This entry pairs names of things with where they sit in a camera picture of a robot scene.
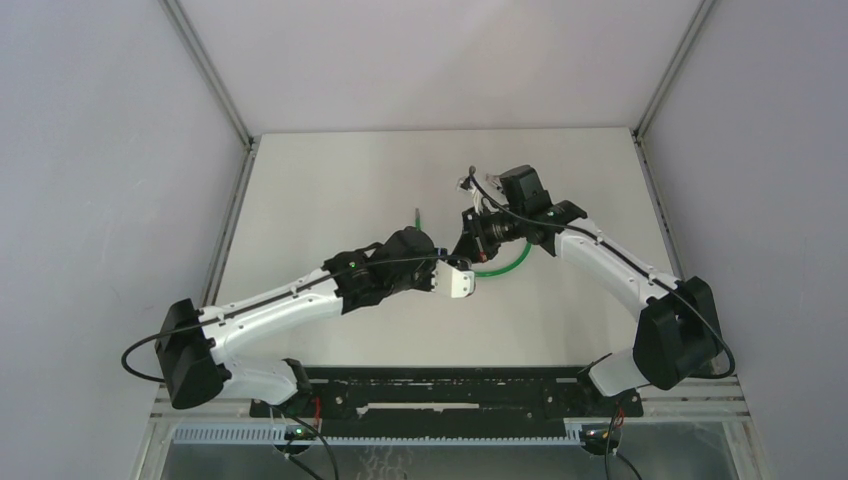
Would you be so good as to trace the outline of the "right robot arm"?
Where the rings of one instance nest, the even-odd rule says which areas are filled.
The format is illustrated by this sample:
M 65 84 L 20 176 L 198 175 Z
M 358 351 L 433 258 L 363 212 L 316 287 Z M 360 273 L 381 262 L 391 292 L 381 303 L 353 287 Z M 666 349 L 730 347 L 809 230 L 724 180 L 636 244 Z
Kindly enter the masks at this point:
M 670 390 L 685 379 L 725 378 L 735 358 L 723 339 L 711 287 L 680 279 L 633 256 L 611 240 L 576 204 L 555 203 L 529 165 L 498 176 L 502 201 L 469 168 L 459 182 L 472 198 L 462 214 L 454 254 L 475 263 L 492 260 L 502 244 L 522 240 L 581 269 L 603 286 L 636 321 L 629 348 L 607 354 L 580 373 L 579 406 L 605 415 L 618 395 L 644 386 Z

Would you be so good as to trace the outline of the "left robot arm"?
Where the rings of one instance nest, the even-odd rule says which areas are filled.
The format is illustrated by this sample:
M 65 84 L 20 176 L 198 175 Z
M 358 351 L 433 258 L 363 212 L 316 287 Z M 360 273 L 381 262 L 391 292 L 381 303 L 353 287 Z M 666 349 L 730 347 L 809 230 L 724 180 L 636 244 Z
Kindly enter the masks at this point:
M 251 398 L 290 417 L 305 414 L 313 394 L 302 365 L 291 358 L 249 355 L 256 342 L 310 321 L 376 306 L 408 290 L 428 292 L 446 251 L 406 227 L 386 241 L 342 251 L 282 287 L 222 305 L 172 304 L 156 339 L 170 403 L 177 410 L 216 398 Z

